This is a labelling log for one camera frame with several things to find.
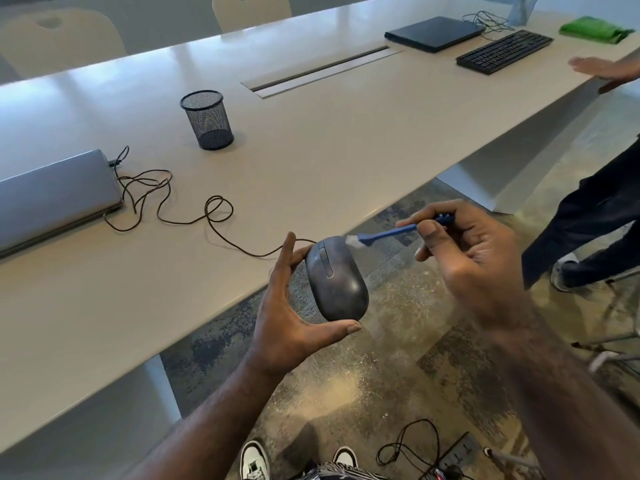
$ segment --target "dark blue pants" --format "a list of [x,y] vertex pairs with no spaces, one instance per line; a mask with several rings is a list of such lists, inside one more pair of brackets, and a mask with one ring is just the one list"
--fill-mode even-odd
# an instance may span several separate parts
[[634,224],[619,241],[580,263],[565,264],[563,281],[584,286],[640,266],[639,221],[640,139],[560,202],[547,228],[522,254],[525,287],[565,254],[629,222]]

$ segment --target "computer mouse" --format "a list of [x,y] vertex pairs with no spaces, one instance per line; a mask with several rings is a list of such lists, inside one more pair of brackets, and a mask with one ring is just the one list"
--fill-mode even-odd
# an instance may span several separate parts
[[369,290],[344,236],[315,244],[305,260],[318,310],[329,321],[360,320],[369,307]]

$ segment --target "chair backrest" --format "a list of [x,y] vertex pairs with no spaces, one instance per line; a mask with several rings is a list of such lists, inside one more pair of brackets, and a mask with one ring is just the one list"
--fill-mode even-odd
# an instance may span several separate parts
[[212,0],[222,33],[291,17],[289,0]]
[[80,8],[9,20],[0,27],[0,54],[25,79],[127,55],[105,15]]

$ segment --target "tabletop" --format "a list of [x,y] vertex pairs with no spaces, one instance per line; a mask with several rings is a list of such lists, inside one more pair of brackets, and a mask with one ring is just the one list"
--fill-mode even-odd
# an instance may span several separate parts
[[[496,137],[579,87],[573,55],[619,59],[640,46],[557,35],[566,21],[535,13],[551,46],[490,76],[455,57],[387,42],[383,34],[477,0],[370,0],[241,32],[132,55],[0,88],[0,178],[87,150],[124,174],[166,168],[169,219],[201,215],[221,194],[235,214],[217,229],[252,252],[286,231],[319,240],[348,232]],[[372,47],[399,53],[261,98],[242,82],[299,73]],[[196,144],[179,100],[224,94],[234,144]],[[139,227],[96,221],[0,262],[0,451],[172,345],[268,281],[274,258],[231,249],[204,222],[164,225],[147,202]],[[131,223],[121,212],[116,224]]]

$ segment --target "black cable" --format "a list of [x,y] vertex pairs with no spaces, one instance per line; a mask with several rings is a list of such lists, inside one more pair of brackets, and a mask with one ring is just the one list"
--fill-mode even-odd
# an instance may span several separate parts
[[[411,448],[409,448],[409,446],[407,446],[407,444],[404,443],[404,435],[406,434],[407,429],[409,429],[409,427],[411,427],[412,425],[418,424],[418,423],[428,423],[430,425],[430,427],[432,428],[435,436],[436,436],[436,458],[433,461],[433,463],[430,463],[427,460],[421,458],[420,455],[418,455],[418,453],[413,451]],[[387,460],[383,460],[382,459],[382,453],[387,448],[393,448],[393,453],[391,453],[391,456],[389,456],[389,458]],[[411,465],[414,468],[416,468],[418,471],[421,472],[420,476],[418,477],[418,480],[426,479],[427,476],[430,475],[430,474],[433,474],[433,476],[435,478],[437,478],[437,479],[445,480],[444,474],[443,474],[442,470],[440,469],[440,462],[442,460],[442,457],[440,455],[440,435],[438,434],[438,428],[436,428],[436,425],[432,421],[430,421],[429,419],[421,418],[421,419],[417,419],[417,420],[412,421],[411,423],[405,425],[400,430],[400,433],[398,433],[396,441],[394,441],[393,443],[387,443],[386,445],[383,445],[383,446],[380,447],[380,449],[376,453],[376,463],[380,467],[384,467],[386,465],[394,463],[400,457],[400,453],[402,453],[402,455],[404,455],[404,457],[407,459],[407,461],[409,463],[411,463]],[[412,461],[411,457],[409,457],[409,455],[407,453],[410,453],[411,455],[413,455],[413,457],[415,457],[416,460],[420,461],[423,465],[426,465],[428,468],[426,470],[423,470],[423,468],[419,467],[418,465],[416,465]],[[468,475],[464,475],[464,474],[462,474],[462,475],[465,478],[468,478],[470,480],[475,480],[474,478],[472,478],[472,477],[470,477]]]
[[[162,199],[162,201],[160,201],[160,203],[158,204],[158,207],[156,209],[156,217],[158,218],[158,220],[160,220],[161,222],[164,222],[165,224],[172,224],[172,225],[177,225],[177,226],[189,226],[191,224],[195,224],[196,222],[199,222],[203,219],[207,220],[207,223],[209,224],[209,227],[211,227],[212,231],[215,232],[220,239],[222,239],[223,241],[225,241],[227,244],[235,247],[237,250],[242,251],[244,254],[252,256],[254,258],[264,258],[267,256],[270,256],[276,252],[278,252],[279,250],[282,249],[282,245],[280,245],[279,247],[277,247],[276,249],[265,253],[265,254],[253,254],[250,253],[247,250],[242,249],[240,246],[238,246],[237,244],[234,244],[233,242],[229,241],[226,237],[224,237],[222,234],[219,233],[219,231],[213,226],[213,224],[215,223],[220,223],[220,222],[224,222],[228,219],[231,218],[231,216],[234,215],[234,206],[231,204],[231,202],[229,202],[226,198],[222,197],[222,195],[213,195],[212,197],[209,197],[207,199],[207,201],[204,204],[204,214],[196,217],[195,219],[191,220],[191,221],[186,221],[186,222],[179,222],[179,221],[170,221],[169,219],[165,219],[164,217],[160,217],[160,210],[162,209],[162,206],[164,205],[164,202],[166,202],[169,197],[171,196],[171,181],[173,179],[173,174],[169,171],[169,170],[165,170],[165,169],[160,169],[160,168],[156,168],[156,169],[151,169],[151,170],[145,170],[133,177],[129,177],[126,175],[120,175],[118,173],[118,166],[127,158],[127,156],[129,155],[129,146],[125,146],[124,149],[120,152],[120,154],[118,155],[118,158],[116,158],[116,160],[113,161],[113,163],[109,163],[109,165],[113,168],[113,171],[116,174],[116,180],[118,181],[118,183],[122,186],[122,199],[124,201],[126,201],[126,196],[129,197],[130,201],[131,201],[131,207],[133,209],[133,213],[138,215],[138,220],[135,222],[135,224],[133,224],[131,227],[127,227],[127,228],[118,228],[115,225],[113,225],[111,222],[109,222],[108,218],[107,218],[107,214],[103,215],[104,217],[104,221],[107,222],[107,224],[114,230],[118,231],[118,232],[128,232],[130,230],[135,229],[136,227],[138,227],[138,225],[140,225],[140,222],[142,222],[142,213],[144,211],[145,208],[145,202],[147,201],[147,197],[149,195],[151,195],[151,193],[156,192],[160,189],[163,188],[167,188],[167,193],[164,196],[164,199]],[[164,173],[166,176],[164,177],[164,179],[162,180],[158,180],[157,178],[152,178],[152,177],[144,177],[144,175],[148,175],[149,173],[154,173],[154,172],[160,172],[160,173]],[[129,190],[129,186],[132,184],[142,184],[145,185],[147,187],[151,187],[149,190],[147,190],[146,192],[144,192],[142,194],[141,197],[139,197],[138,199],[135,199],[131,193],[131,191]],[[226,203],[229,206],[229,211],[227,212],[227,214],[224,217],[221,217],[219,219],[215,219],[213,218],[211,215],[217,211],[217,209],[220,208],[220,206],[222,204]],[[310,239],[296,239],[296,241],[303,241],[303,242],[310,242],[311,244],[315,244],[315,241],[311,241]]]
[[487,10],[480,10],[475,13],[468,13],[462,16],[462,20],[465,22],[475,23],[478,27],[484,27],[482,38],[493,41],[487,37],[487,34],[494,32],[512,32],[515,29],[508,24],[505,17],[496,15]]

